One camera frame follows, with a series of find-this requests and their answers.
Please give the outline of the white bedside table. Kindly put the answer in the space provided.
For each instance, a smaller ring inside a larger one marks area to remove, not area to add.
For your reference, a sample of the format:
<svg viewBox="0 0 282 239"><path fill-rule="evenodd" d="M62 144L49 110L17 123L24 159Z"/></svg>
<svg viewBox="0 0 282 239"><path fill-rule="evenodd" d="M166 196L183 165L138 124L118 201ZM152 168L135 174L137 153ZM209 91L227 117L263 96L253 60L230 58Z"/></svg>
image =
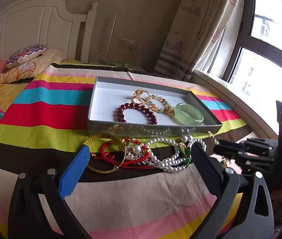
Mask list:
<svg viewBox="0 0 282 239"><path fill-rule="evenodd" d="M116 68L126 68L131 69L135 71L145 72L145 70L141 66L131 65L128 63L107 63L107 62L96 62L96 61L90 61L88 62L90 65L100 65L100 66L111 66Z"/></svg>

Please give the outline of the silver pearl flower brooch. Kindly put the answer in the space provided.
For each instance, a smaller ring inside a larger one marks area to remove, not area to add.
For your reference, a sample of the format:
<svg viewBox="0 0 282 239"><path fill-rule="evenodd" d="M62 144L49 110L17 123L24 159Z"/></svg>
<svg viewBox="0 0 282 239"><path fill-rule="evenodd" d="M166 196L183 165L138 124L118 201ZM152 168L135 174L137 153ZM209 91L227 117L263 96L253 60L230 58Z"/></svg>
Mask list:
<svg viewBox="0 0 282 239"><path fill-rule="evenodd" d="M155 169L158 167L158 160L150 148L151 142L143 143L137 139L124 139L125 160L123 168L130 169Z"/></svg>

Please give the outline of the wall power socket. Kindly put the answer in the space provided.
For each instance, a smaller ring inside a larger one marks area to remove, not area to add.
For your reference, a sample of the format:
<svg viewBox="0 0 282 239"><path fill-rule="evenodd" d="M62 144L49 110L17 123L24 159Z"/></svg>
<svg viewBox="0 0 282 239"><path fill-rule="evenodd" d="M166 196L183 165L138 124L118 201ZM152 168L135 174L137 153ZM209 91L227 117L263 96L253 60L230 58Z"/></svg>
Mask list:
<svg viewBox="0 0 282 239"><path fill-rule="evenodd" d="M137 46L138 46L137 41L126 39L126 38L120 38L118 42L118 47L129 49L129 50L135 50Z"/></svg>

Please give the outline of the gold ring green stone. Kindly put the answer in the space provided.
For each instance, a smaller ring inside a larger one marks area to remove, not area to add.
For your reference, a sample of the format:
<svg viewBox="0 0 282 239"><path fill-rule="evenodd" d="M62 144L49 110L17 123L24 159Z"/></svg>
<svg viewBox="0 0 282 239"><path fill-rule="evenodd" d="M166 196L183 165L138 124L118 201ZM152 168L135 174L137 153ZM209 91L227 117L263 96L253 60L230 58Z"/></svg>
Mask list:
<svg viewBox="0 0 282 239"><path fill-rule="evenodd" d="M190 165L192 161L191 152L188 147L185 148L177 147L177 149L178 149L178 157L176 159L176 161L178 162L177 167L180 167L182 170L184 170Z"/></svg>

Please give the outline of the gold double pearl earring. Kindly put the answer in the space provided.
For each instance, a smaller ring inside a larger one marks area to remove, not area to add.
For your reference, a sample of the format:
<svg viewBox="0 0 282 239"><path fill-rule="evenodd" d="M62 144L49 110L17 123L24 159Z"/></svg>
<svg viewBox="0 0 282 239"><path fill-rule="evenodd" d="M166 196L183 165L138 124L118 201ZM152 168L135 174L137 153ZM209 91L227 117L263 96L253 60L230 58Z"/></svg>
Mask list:
<svg viewBox="0 0 282 239"><path fill-rule="evenodd" d="M180 143L183 143L187 148L191 149L194 143L194 138L190 134L184 134L180 138Z"/></svg>

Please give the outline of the dark framed window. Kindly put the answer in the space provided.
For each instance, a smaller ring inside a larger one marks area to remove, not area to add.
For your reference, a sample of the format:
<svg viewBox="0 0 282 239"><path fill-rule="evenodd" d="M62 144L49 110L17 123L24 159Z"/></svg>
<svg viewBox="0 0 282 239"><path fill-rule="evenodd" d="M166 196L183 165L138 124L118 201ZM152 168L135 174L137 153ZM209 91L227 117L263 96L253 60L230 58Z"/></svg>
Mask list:
<svg viewBox="0 0 282 239"><path fill-rule="evenodd" d="M279 131L282 0L244 0L239 34L223 80L275 133Z"/></svg>

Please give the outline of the colourful rhinestone hair clip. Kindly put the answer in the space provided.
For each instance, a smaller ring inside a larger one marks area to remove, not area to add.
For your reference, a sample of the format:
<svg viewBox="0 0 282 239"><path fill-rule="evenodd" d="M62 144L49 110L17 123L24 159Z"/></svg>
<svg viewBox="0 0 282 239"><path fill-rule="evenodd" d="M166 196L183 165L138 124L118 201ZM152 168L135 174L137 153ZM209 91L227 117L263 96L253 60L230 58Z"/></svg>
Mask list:
<svg viewBox="0 0 282 239"><path fill-rule="evenodd" d="M209 135L210 139L212 140L212 142L215 146L219 145L219 141L215 138L214 134L211 131L208 131L208 135ZM228 159L227 158L222 157L220 163L222 164L222 166L224 168L228 167L228 165L227 165Z"/></svg>

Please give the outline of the cream patterned pillow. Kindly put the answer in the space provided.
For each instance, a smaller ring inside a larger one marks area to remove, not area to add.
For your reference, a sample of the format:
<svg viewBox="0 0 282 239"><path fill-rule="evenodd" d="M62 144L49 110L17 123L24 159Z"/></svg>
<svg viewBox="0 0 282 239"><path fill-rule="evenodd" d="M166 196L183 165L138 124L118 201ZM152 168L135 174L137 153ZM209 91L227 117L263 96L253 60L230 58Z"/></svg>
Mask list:
<svg viewBox="0 0 282 239"><path fill-rule="evenodd" d="M52 63L60 63L65 55L58 49L47 49L42 55L0 74L0 84L35 78Z"/></svg>

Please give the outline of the gold wire flower bangle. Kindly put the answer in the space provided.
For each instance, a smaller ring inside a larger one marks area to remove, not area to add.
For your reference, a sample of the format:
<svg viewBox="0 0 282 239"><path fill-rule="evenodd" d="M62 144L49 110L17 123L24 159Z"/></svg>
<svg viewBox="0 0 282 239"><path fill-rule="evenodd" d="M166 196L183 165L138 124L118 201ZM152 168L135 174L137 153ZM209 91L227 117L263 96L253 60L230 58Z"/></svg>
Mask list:
<svg viewBox="0 0 282 239"><path fill-rule="evenodd" d="M138 89L132 94L131 101L135 104L147 104L151 100L151 95L148 91Z"/></svg>

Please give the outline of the beige printed curtain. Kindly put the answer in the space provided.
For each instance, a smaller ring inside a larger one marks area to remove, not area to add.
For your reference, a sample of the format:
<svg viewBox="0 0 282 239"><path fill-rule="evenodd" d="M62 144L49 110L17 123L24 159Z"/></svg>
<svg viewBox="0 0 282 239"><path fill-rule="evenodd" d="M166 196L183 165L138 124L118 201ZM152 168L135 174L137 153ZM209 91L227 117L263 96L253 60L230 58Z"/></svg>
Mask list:
<svg viewBox="0 0 282 239"><path fill-rule="evenodd" d="M182 0L154 72L188 81L224 31L239 0Z"/></svg>

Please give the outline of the embroidered floral cushion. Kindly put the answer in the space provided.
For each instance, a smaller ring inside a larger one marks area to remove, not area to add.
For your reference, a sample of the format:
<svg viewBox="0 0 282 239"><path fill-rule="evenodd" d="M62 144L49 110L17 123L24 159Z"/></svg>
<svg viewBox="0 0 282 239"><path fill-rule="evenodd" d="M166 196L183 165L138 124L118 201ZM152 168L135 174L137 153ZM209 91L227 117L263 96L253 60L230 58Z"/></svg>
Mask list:
<svg viewBox="0 0 282 239"><path fill-rule="evenodd" d="M47 47L43 44L36 44L23 48L11 55L5 63L7 69L12 69L16 66L24 64L32 59L35 59L42 55L46 51Z"/></svg>

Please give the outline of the green jade bangle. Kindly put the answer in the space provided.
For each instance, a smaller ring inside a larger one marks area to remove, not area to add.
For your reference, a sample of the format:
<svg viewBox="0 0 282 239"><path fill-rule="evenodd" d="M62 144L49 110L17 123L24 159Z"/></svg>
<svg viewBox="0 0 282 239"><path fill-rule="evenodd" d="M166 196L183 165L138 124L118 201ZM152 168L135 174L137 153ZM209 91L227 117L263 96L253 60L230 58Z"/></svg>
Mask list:
<svg viewBox="0 0 282 239"><path fill-rule="evenodd" d="M174 112L176 120L186 126L199 126L204 121L204 115L191 104L178 103Z"/></svg>

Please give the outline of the colourful striped bed cover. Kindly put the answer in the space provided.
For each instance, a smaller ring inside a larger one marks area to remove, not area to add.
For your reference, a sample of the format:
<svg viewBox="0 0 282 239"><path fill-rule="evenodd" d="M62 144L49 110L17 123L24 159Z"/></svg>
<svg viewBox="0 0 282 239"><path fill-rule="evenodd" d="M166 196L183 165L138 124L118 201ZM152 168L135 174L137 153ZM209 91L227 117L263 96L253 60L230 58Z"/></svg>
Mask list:
<svg viewBox="0 0 282 239"><path fill-rule="evenodd" d="M0 119L1 236L8 236L9 205L18 175L71 161L88 138L88 109L97 77L191 91L222 123L218 138L236 142L251 134L233 108L205 87L118 68L51 65ZM87 170L66 201L93 238L188 238L215 199L191 165L180 174Z"/></svg>

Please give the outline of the white wooden headboard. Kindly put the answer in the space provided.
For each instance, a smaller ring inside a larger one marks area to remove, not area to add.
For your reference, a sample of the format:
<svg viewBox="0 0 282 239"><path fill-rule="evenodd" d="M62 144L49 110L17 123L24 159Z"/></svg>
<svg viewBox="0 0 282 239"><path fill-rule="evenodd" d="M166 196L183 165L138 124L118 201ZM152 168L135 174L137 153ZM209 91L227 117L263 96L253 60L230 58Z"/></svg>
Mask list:
<svg viewBox="0 0 282 239"><path fill-rule="evenodd" d="M69 0L18 0L0 12L0 60L36 44L62 51L67 59L89 61L98 2L87 14L72 14Z"/></svg>

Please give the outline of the grey shallow cardboard tray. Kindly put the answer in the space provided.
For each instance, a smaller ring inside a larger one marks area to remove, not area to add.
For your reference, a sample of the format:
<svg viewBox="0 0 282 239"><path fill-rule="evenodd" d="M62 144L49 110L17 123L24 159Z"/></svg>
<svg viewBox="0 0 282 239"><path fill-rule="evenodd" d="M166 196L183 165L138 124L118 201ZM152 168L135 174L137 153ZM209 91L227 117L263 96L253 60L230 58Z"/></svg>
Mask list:
<svg viewBox="0 0 282 239"><path fill-rule="evenodd" d="M132 94L138 89L149 92L147 104L135 104ZM178 103L196 107L204 115L199 126L186 126L175 118ZM108 77L97 77L88 111L90 134L110 133L116 136L180 136L187 133L218 132L222 123L192 91L164 85Z"/></svg>

